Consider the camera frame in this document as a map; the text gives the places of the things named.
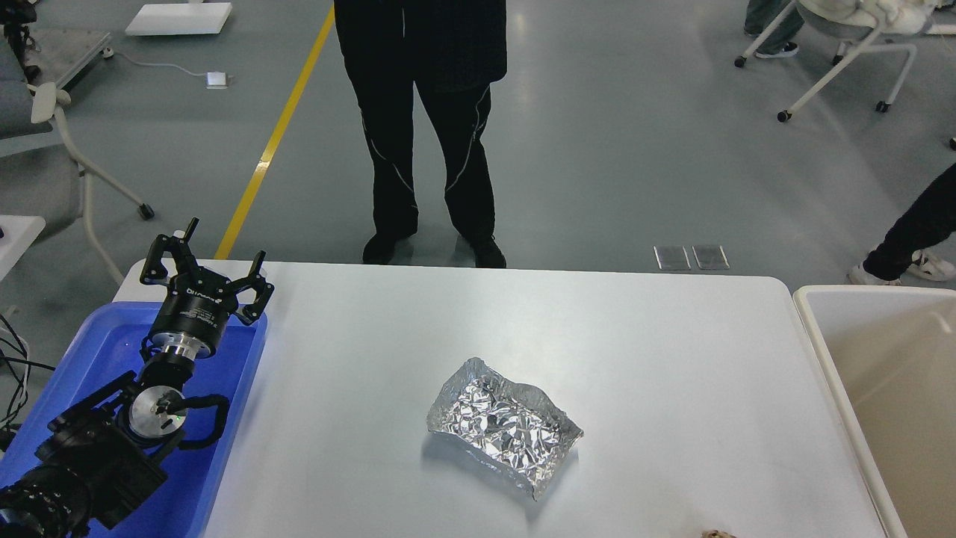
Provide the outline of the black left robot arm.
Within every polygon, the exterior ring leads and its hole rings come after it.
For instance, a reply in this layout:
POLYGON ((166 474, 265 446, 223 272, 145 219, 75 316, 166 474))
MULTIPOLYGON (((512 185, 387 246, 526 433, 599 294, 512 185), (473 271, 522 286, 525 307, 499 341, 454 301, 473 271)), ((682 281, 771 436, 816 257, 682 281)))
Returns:
POLYGON ((239 279, 199 265, 189 248, 198 223, 158 235, 144 260, 140 282, 167 293, 141 341, 140 372, 123 372, 49 422, 37 466, 2 490, 4 537, 85 537, 91 520, 115 528, 167 481, 165 457, 224 435, 228 396, 187 396, 184 386, 230 319, 261 320, 274 287, 261 272, 264 251, 239 279))

